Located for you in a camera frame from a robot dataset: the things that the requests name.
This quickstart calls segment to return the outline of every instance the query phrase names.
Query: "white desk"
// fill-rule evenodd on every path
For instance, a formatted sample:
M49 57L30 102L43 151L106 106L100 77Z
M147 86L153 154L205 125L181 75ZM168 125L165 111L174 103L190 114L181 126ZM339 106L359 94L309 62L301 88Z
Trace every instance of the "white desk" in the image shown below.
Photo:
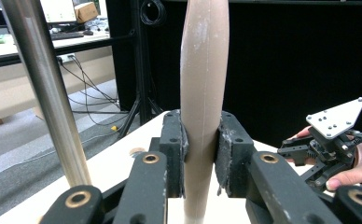
M148 150L151 137L160 136L162 118L165 113L88 160L93 186L104 192L129 176L133 163L133 158L129 155L130 150L136 147ZM255 146L258 150L276 150L274 147L259 142L255 142ZM65 177L61 177L33 197L3 214L0 217L0 223L36 223L67 189L69 189L67 181ZM229 199L225 192L217 197L217 189L218 183L215 172L213 172L205 223L249 223L245 211L245 199ZM169 199L168 223L183 224L183 218L183 200Z
M55 40L53 41L53 47L65 47L65 46L72 46L76 44L83 44L88 43L95 40L103 40L109 38L109 34L105 32L95 32L94 35L85 35L80 38L72 38L72 39L65 39L65 40ZM18 53L16 45L14 44L13 38L11 35L5 36L6 43L0 44L0 56Z

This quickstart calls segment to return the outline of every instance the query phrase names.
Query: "gray carpet floor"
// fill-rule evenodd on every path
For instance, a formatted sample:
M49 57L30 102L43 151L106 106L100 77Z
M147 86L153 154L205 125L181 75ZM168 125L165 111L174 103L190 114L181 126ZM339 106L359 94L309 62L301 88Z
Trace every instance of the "gray carpet floor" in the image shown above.
M117 97L115 81L98 87L112 98ZM119 111L116 104L101 105L100 103L105 101L95 90L88 90L88 94L99 98L89 97L89 111ZM73 110L86 110L83 105L85 94L78 92L69 97L82 103L81 105L71 101ZM75 113L87 159L116 142L118 133L112 131L111 127L121 127L125 117L125 114L95 114L90 118L87 114ZM28 110L4 118L4 122L0 125L0 216L63 175L44 120ZM130 131L138 127L139 118L136 116Z

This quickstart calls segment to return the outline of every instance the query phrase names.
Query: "black cable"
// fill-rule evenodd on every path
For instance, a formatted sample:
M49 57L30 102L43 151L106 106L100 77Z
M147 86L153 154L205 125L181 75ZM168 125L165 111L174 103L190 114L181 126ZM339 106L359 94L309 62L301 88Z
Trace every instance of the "black cable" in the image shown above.
M86 105L86 104L80 103L78 101L75 101L75 100L71 99L70 97L68 97L68 99L78 105ZM108 104L112 104L112 102L101 102L101 103L88 104L88 105L108 105Z
M75 114L129 114L129 111L119 111L119 112L105 112L105 111L79 111L79 110L73 110L72 111Z
M103 97L112 99L109 95L107 95L104 92L100 91L99 88L93 83L93 81L91 81L91 78L88 76L88 74L85 73L85 71L83 70L82 65L79 62L79 60L77 59L77 57L76 56L71 56L71 58L77 64L79 69L82 71L82 76L85 75L88 78L89 82L91 83L90 86L94 87L94 89L97 90L99 93L101 93L103 95Z
M166 22L166 8L164 8L160 0L146 0L141 5L140 18L145 25L153 27L161 26Z
M115 100L115 99L111 98L110 96L106 95L104 92L100 91L97 87L92 86L91 84L85 82L82 78L80 78L80 77L77 76L75 73L73 73L72 71L70 71L70 70L69 70L68 68L66 68L63 64L61 64L61 67L62 67L64 70L66 70L68 73L70 73L71 75L73 75L74 77L78 78L81 82L84 82L84 83L86 83L88 86L90 86L90 87L92 87L93 89L97 90L99 93L101 93L101 94L105 97L106 100L110 101L112 104L114 104L114 105L116 105L116 106L118 107L118 105L117 105L117 102L118 102L118 101L117 101L117 100Z
M67 69L63 64L61 64L61 66L62 66L62 68L64 68L67 72L69 72L69 73L72 74L73 76L77 77L79 80L81 80L81 81L84 83L85 92L87 92L87 85L89 85L89 86L91 86L92 88L94 88L95 90L99 91L105 98L107 98L106 96L108 96L108 95L106 95L106 94L103 93L102 91L98 90L97 86L94 85L93 82L90 81L93 86L86 82L86 80L85 80L85 75L86 75L86 73L85 73L85 71L83 70L82 65L81 65L80 62L77 61L77 60L74 60L74 62L76 62L76 64L77 64L77 66L79 67L79 69L81 69L81 71L82 71L82 78L78 77L76 74L74 74L73 72L71 72L71 71L70 71L69 69ZM88 95L85 95L85 106L86 106L86 110L88 111L88 116L89 116L90 120L91 120L94 124L100 125L100 126L106 126L106 125L110 125L110 124L112 124L112 123L115 122L115 121L114 121L114 122L107 123L107 124L97 123L97 122L91 117L91 113L89 113L89 108L88 108Z
M92 96L90 94L87 94L86 92L83 92L83 91L80 91L80 93L82 94L85 94L85 95L88 95L90 98L93 98L93 99L96 99L96 100L106 100L106 98L102 98L102 97L96 97L96 96ZM111 98L112 100L114 101L117 101L118 99L117 98Z

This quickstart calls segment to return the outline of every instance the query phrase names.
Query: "stainless steel pole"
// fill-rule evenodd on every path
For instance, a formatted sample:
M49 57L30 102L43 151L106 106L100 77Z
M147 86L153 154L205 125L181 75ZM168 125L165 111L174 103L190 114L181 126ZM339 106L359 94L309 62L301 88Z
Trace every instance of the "stainless steel pole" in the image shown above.
M88 166L39 0L2 0L53 145L71 187L90 185Z

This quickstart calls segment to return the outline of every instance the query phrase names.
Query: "white mounting bracket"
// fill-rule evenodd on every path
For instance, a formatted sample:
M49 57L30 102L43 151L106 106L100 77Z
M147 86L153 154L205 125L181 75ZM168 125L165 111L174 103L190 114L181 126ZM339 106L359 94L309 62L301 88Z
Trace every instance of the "white mounting bracket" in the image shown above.
M306 120L326 139L333 139L353 128L362 110L362 97L330 109L308 115Z

